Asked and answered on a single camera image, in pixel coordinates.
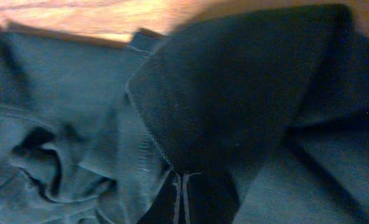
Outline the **black shirt with white logo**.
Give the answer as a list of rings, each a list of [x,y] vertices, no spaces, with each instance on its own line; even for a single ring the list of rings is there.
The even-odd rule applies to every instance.
[[[0,30],[0,223],[369,223],[369,37],[343,4]]]

